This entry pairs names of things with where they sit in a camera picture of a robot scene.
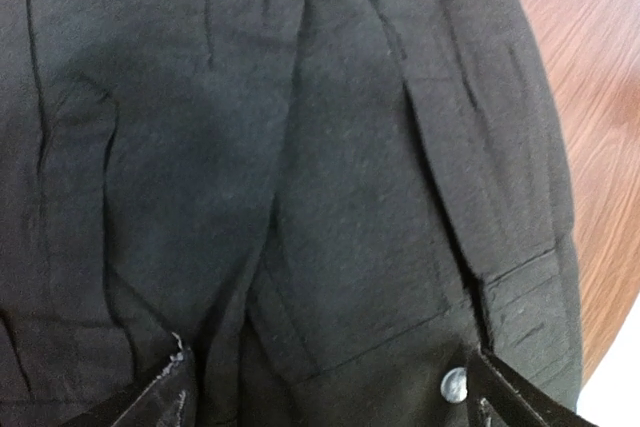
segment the black garment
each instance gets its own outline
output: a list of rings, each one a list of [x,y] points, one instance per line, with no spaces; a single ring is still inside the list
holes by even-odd
[[[85,411],[171,332],[202,427],[464,426],[439,383],[481,339],[575,407],[518,0],[0,0],[0,47],[3,427]]]

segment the wooden floor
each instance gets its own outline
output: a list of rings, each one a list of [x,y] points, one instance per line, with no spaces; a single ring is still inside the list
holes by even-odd
[[[640,291],[640,0],[522,1],[568,144],[586,381]]]

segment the clothing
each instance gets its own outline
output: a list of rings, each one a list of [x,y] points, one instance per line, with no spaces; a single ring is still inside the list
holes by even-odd
[[[0,0],[0,424],[194,349],[199,427],[575,407],[560,125],[519,0]]]

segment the button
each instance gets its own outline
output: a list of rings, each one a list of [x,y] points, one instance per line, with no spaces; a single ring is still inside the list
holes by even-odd
[[[459,404],[467,398],[467,369],[456,367],[447,372],[440,384],[440,393],[450,404]]]

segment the round button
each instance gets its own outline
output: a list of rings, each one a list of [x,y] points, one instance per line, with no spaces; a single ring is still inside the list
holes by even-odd
[[[451,404],[459,404],[467,398],[467,369],[456,367],[447,372],[440,384],[440,393]]]

